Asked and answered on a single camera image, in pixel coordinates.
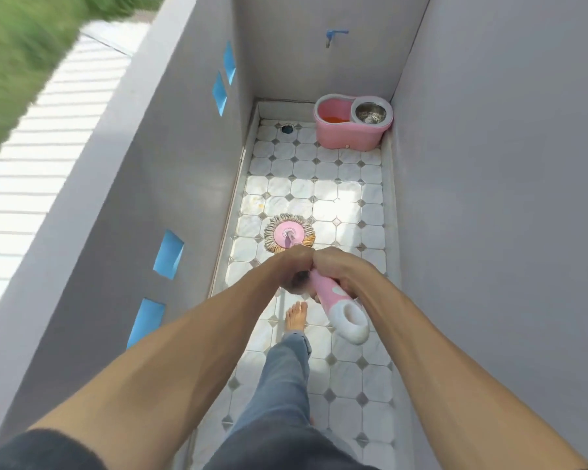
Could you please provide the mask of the person's right forearm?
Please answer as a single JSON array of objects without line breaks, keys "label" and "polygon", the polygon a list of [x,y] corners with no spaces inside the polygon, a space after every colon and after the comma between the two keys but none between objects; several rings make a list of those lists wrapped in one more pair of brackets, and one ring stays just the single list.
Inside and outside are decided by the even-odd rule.
[{"label": "person's right forearm", "polygon": [[443,470],[588,470],[587,458],[386,277],[365,268],[352,283]]}]

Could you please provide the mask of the person's leg in jeans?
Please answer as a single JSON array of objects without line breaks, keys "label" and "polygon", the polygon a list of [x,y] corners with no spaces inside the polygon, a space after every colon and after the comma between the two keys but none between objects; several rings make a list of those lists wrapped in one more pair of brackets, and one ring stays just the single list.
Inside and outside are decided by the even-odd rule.
[{"label": "person's leg in jeans", "polygon": [[311,346],[287,332],[267,355],[253,397],[203,470],[377,470],[310,423]]}]

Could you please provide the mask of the person's right hand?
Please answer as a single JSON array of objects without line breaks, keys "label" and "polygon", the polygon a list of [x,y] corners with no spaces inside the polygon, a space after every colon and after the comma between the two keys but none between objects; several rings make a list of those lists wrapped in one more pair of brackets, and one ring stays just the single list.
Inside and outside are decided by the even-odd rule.
[{"label": "person's right hand", "polygon": [[363,298],[368,284],[385,279],[367,260],[336,247],[314,251],[313,268],[333,279],[351,298]]}]

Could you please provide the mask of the green grass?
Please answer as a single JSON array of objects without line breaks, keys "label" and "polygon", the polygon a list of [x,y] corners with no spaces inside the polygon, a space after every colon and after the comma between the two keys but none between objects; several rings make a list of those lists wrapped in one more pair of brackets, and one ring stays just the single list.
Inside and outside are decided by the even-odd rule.
[{"label": "green grass", "polygon": [[0,145],[83,25],[157,12],[164,0],[0,0]]}]

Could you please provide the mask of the person's dark sleeve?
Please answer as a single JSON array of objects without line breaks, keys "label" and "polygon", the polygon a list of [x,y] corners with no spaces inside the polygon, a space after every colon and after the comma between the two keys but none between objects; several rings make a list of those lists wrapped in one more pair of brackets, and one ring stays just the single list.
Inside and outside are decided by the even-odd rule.
[{"label": "person's dark sleeve", "polygon": [[81,442],[51,429],[33,429],[0,446],[0,470],[108,470]]}]

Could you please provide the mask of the person's left forearm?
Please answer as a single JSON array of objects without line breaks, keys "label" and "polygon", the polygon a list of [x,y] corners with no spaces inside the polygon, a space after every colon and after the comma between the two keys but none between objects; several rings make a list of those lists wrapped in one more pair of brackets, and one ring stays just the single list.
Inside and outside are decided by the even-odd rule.
[{"label": "person's left forearm", "polygon": [[289,276],[285,253],[270,258],[141,339],[29,431],[67,437],[107,470],[161,470],[224,388]]}]

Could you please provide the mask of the pink mop bucket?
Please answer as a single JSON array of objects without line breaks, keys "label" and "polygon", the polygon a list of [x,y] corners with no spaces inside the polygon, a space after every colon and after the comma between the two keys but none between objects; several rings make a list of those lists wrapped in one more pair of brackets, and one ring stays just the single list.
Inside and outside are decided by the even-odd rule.
[{"label": "pink mop bucket", "polygon": [[316,101],[314,119],[323,148],[371,151],[392,126],[394,114],[380,97],[328,94]]}]

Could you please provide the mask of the white corrugated roof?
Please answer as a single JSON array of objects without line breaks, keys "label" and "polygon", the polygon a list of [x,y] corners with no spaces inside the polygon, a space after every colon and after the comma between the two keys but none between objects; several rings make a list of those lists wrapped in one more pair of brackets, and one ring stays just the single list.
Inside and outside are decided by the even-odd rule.
[{"label": "white corrugated roof", "polygon": [[152,21],[96,21],[0,147],[0,300]]}]

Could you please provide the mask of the person's left hand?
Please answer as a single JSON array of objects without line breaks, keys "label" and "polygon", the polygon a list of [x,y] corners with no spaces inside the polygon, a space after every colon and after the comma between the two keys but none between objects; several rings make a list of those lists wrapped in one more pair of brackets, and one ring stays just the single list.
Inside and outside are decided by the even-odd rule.
[{"label": "person's left hand", "polygon": [[272,256],[281,288],[292,294],[313,294],[310,271],[314,267],[314,253],[311,247],[294,245]]}]

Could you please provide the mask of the pink spin mop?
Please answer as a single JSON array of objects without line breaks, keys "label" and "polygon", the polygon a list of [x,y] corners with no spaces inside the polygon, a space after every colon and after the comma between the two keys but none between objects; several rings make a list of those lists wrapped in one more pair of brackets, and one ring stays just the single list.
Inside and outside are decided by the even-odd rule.
[{"label": "pink spin mop", "polygon": [[[290,249],[294,245],[312,247],[315,231],[303,216],[282,213],[270,219],[264,229],[267,251],[274,254]],[[313,291],[336,332],[353,345],[363,345],[369,338],[370,328],[364,310],[336,281],[321,276],[317,270],[303,274],[304,281]]]}]

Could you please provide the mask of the person's bare foot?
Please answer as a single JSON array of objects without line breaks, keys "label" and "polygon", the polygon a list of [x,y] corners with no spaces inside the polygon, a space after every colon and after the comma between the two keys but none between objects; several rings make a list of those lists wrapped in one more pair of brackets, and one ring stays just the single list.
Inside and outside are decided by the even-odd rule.
[{"label": "person's bare foot", "polygon": [[297,301],[286,312],[285,333],[305,333],[308,304],[306,301]]}]

